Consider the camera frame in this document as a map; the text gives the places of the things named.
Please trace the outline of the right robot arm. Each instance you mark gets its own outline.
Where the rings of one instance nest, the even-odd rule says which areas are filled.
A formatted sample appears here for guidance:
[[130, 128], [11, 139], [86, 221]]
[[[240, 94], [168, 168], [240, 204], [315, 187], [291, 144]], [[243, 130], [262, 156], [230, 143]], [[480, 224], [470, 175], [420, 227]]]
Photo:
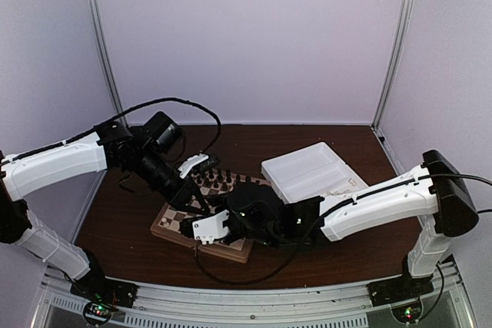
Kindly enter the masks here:
[[353, 193], [324, 194], [287, 204], [268, 185], [241, 183], [227, 193], [229, 226], [243, 237], [268, 246], [299, 250], [318, 235], [330, 242], [409, 217], [425, 222], [414, 248], [405, 256], [394, 292], [412, 297], [439, 259], [476, 227], [479, 214], [465, 181], [441, 152], [426, 151], [421, 164], [402, 175]]

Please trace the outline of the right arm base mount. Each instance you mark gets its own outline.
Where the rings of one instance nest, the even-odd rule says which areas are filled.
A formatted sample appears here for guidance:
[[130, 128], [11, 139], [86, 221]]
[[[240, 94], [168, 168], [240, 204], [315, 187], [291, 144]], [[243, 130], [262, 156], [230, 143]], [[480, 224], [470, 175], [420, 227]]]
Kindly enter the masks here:
[[434, 291], [433, 274], [426, 277], [414, 277], [405, 267], [398, 277], [371, 282], [367, 291], [372, 306], [383, 306], [411, 300]]

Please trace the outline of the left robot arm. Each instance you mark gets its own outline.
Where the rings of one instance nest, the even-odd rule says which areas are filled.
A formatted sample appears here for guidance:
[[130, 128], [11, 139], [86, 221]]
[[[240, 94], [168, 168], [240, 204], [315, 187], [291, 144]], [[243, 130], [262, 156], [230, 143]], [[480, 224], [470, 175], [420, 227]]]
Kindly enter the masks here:
[[1, 162], [1, 242], [17, 244], [62, 270], [93, 300], [103, 300], [111, 284], [92, 253], [60, 238], [28, 209], [25, 196], [87, 173], [121, 168], [143, 179], [176, 210], [207, 215], [209, 206], [190, 173], [209, 159], [206, 153], [179, 168], [164, 158], [184, 137], [183, 130], [159, 111], [147, 123], [124, 126], [112, 119], [74, 137]]

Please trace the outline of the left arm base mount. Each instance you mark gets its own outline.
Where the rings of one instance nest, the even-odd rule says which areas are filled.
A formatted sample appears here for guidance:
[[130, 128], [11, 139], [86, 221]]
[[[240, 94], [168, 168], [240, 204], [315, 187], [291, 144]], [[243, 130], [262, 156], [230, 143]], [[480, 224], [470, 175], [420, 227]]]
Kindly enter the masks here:
[[70, 292], [94, 303], [132, 308], [138, 286], [108, 279], [96, 256], [88, 250], [85, 253], [88, 256], [89, 271], [80, 279], [71, 279]]

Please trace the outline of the white rook corner piece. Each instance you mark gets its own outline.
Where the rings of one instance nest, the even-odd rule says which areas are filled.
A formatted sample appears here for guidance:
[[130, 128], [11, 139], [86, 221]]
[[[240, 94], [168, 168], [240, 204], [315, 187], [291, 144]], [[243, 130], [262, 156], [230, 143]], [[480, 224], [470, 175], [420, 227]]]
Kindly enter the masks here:
[[169, 228], [170, 223], [168, 222], [168, 219], [163, 217], [159, 223], [159, 226], [162, 228]]

